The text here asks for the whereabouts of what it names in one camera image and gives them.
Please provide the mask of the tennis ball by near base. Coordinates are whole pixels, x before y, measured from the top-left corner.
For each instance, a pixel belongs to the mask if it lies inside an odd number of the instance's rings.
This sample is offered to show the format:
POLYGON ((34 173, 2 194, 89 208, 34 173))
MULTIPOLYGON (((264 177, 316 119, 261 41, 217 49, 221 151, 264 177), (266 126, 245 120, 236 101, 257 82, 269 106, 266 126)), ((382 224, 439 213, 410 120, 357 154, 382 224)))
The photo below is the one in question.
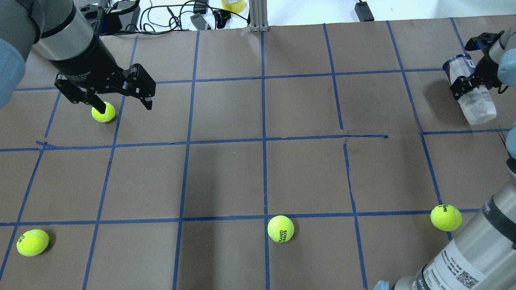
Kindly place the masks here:
POLYGON ((275 216, 271 218, 267 225, 269 237, 277 243, 285 243, 292 239, 295 232, 294 223, 289 217, 275 216))

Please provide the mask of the tennis ball mid table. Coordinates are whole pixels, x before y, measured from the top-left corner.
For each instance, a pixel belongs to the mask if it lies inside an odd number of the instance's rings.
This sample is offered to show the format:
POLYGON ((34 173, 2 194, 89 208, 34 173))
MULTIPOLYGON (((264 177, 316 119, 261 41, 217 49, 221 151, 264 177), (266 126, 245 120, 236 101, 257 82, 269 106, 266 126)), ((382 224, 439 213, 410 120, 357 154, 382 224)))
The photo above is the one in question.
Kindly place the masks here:
POLYGON ((16 248, 21 255, 33 257, 44 252, 49 243, 48 233, 41 229, 34 229, 20 235, 16 242, 16 248))

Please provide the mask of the nearest tennis ball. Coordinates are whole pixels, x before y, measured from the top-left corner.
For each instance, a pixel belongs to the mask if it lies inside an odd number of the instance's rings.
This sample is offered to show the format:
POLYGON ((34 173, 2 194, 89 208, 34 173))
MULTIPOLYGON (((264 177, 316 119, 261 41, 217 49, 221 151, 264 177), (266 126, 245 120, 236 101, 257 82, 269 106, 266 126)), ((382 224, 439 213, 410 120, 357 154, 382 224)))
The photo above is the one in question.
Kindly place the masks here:
POLYGON ((442 204, 431 211, 431 223, 437 229, 452 232, 462 225, 462 213, 455 206, 442 204))

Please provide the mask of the yellow tape roll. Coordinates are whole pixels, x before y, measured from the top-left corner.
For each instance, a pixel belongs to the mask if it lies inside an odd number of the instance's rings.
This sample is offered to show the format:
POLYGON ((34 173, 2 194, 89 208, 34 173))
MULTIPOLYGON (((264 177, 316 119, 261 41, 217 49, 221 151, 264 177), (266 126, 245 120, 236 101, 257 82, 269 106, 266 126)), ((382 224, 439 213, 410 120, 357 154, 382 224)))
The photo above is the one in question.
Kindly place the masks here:
POLYGON ((241 13, 246 7, 244 0, 222 0, 222 8, 233 13, 241 13))

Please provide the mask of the aluminium frame post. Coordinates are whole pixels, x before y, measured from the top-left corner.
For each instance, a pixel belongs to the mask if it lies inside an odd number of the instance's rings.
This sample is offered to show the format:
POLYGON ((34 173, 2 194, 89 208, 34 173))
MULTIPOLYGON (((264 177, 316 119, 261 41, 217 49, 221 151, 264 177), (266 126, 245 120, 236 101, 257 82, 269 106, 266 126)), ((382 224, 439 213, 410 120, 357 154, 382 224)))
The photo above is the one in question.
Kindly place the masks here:
POLYGON ((267 0, 249 0, 249 20, 251 32, 269 31, 267 0))

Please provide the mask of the black power adapter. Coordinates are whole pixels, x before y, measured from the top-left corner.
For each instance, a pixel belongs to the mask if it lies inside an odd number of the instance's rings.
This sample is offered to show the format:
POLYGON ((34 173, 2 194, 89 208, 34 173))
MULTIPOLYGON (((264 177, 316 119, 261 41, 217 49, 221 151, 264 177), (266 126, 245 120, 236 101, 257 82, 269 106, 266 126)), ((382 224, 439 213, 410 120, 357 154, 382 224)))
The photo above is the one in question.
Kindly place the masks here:
POLYGON ((360 22, 371 22, 375 20, 367 1, 359 0, 356 2, 354 11, 360 22))

